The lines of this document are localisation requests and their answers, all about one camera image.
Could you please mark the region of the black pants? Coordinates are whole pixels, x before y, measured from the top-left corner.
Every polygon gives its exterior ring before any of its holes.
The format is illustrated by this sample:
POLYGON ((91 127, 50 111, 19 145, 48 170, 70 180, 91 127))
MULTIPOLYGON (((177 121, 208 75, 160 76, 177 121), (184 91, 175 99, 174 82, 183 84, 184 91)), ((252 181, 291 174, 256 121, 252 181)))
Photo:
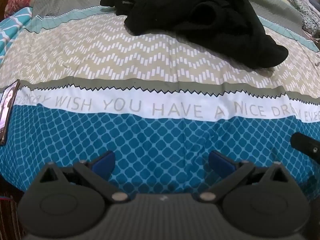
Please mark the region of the black pants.
POLYGON ((168 32, 251 69, 271 68, 289 55, 265 33, 249 0, 100 0, 125 15, 133 35, 168 32))

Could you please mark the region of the patterned bedspread with text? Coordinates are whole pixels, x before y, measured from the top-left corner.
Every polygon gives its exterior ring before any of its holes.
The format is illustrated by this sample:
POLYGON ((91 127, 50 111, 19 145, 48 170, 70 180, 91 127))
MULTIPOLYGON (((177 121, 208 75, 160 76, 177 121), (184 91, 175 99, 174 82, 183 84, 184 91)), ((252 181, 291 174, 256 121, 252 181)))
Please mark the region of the patterned bedspread with text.
POLYGON ((249 0, 265 33, 288 49, 250 69, 167 33, 132 35, 100 0, 35 0, 1 62, 1 97, 20 80, 1 147, 1 176, 26 190, 47 162, 116 156, 128 193, 195 192, 219 177, 217 150, 259 166, 281 162, 319 196, 319 165, 294 150, 319 139, 319 48, 287 0, 249 0))

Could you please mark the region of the smartphone with photo screen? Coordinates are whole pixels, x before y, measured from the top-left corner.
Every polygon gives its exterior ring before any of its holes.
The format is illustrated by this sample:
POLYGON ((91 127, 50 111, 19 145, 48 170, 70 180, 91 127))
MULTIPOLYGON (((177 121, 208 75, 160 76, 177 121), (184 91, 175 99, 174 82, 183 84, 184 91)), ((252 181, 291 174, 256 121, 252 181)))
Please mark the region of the smartphone with photo screen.
POLYGON ((0 122, 0 143, 4 146, 7 142, 7 133, 13 104, 16 98, 20 80, 9 85, 1 97, 1 122, 0 122))

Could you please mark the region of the black white paisley cloth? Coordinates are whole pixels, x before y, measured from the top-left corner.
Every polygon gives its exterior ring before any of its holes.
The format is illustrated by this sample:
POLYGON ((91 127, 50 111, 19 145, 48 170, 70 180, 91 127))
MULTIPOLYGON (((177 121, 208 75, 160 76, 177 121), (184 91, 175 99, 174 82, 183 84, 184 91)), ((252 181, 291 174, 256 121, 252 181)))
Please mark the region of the black white paisley cloth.
POLYGON ((302 16, 303 30, 319 41, 319 11, 309 0, 287 0, 302 16))

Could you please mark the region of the teal white patterned pillow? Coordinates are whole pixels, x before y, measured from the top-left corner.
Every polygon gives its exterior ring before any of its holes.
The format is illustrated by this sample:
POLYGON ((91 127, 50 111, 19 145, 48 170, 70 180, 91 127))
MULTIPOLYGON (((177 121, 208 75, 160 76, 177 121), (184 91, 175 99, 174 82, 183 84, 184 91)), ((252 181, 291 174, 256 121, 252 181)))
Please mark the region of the teal white patterned pillow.
POLYGON ((12 16, 4 19, 0 23, 0 61, 2 62, 8 49, 18 36, 19 32, 31 20, 33 9, 25 7, 14 13, 12 16))

